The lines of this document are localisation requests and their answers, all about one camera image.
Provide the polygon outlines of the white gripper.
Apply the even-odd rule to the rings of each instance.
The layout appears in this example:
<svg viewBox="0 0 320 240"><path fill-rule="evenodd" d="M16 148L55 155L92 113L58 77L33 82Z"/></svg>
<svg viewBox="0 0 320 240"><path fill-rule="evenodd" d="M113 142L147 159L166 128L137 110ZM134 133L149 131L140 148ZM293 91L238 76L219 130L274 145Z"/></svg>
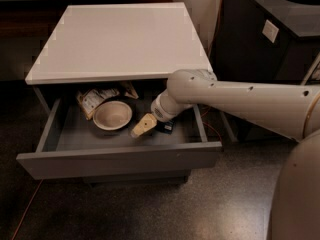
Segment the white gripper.
<svg viewBox="0 0 320 240"><path fill-rule="evenodd" d="M147 113L141 118L138 124L131 130L131 136L137 138L153 129L157 125L157 120L168 122L191 107L192 104L178 103L165 90L151 103L152 114Z"/></svg>

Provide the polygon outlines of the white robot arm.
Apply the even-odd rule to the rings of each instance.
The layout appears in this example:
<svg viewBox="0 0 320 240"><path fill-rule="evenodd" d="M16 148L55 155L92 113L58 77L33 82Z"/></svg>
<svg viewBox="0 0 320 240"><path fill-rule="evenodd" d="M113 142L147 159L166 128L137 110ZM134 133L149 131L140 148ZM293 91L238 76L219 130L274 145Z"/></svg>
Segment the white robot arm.
<svg viewBox="0 0 320 240"><path fill-rule="evenodd" d="M194 104L204 104L293 139L273 195L268 240L320 240L320 88L218 81L208 70L177 70L151 111L133 128L138 137Z"/></svg>

